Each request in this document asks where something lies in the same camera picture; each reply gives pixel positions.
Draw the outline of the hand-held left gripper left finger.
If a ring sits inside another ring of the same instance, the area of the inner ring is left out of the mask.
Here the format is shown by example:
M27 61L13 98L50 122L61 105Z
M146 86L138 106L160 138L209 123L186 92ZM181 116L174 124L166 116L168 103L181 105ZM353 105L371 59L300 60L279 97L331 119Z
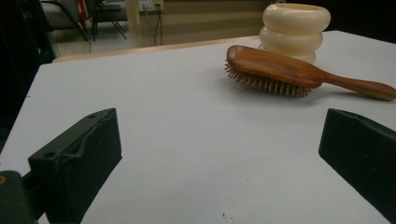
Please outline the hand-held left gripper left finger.
M35 217L79 224L121 156L117 110L79 120L28 159L28 194Z

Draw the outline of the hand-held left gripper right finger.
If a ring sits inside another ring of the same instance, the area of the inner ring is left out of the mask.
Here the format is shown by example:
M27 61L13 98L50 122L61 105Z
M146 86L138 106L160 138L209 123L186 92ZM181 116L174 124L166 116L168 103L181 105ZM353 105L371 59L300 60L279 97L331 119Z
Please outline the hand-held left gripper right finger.
M318 154L396 224L396 131L359 114L330 108Z

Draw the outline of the wooden hairbrush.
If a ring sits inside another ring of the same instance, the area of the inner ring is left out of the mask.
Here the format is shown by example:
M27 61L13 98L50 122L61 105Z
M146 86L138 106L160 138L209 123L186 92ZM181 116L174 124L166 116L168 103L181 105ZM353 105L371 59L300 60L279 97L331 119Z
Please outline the wooden hairbrush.
M339 77L311 63L246 46L227 49L225 70L236 82L287 97L305 97L328 83L382 101L396 100L396 89L389 85Z

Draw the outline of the cream ringed ceramic holder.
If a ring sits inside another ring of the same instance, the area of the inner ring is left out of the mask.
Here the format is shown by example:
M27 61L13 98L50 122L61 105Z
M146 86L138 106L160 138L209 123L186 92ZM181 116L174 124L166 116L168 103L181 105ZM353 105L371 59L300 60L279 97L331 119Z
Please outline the cream ringed ceramic holder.
M276 3L264 10L262 21L258 49L314 63L331 14L324 7Z

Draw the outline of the red object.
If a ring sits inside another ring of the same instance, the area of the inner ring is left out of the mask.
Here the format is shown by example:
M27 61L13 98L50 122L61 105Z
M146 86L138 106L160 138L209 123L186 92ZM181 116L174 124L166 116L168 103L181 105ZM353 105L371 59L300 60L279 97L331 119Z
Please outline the red object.
M84 0L78 0L78 11L83 21L87 21L89 19Z

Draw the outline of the black folding chair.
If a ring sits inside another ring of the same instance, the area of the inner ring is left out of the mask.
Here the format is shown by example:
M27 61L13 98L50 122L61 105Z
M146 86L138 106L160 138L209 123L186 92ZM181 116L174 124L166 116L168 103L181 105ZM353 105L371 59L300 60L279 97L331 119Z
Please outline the black folding chair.
M92 40L95 41L98 35L98 23L100 22L100 17L104 16L106 22L111 22L116 30L121 34L121 36L126 39L125 31L121 27L119 21L113 15L114 12L120 12L120 5L107 5L105 0L90 0L89 12L92 22Z

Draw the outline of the white wall outlet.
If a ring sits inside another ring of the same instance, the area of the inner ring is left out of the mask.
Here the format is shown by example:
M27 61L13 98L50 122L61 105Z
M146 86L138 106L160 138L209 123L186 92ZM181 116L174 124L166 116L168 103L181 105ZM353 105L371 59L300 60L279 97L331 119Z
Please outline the white wall outlet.
M140 12L163 10L163 0L138 0L138 10Z

